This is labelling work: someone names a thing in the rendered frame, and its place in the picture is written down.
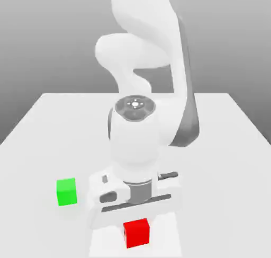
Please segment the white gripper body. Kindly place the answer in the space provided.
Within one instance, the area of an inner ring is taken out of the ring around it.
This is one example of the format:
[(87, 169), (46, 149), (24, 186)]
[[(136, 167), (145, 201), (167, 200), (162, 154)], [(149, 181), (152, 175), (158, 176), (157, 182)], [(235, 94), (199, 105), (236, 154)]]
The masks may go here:
[(121, 203), (112, 206), (95, 207), (90, 210), (87, 227), (99, 229), (111, 225), (154, 218), (157, 215), (178, 210), (182, 201), (182, 188), (162, 189), (162, 195), (151, 198), (142, 204)]

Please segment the small red cube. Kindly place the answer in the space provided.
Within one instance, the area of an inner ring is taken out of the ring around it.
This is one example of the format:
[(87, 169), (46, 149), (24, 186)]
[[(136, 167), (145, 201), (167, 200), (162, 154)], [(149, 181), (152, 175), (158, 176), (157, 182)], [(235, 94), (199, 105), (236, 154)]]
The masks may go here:
[(147, 218), (125, 222), (123, 228), (127, 248), (149, 244), (150, 225)]

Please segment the small green cube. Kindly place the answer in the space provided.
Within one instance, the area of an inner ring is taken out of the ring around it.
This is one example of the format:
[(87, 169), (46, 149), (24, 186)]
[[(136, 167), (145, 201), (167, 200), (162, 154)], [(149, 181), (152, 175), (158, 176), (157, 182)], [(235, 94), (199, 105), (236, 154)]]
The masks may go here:
[(56, 193), (59, 206), (77, 203), (77, 190), (75, 178), (56, 181)]

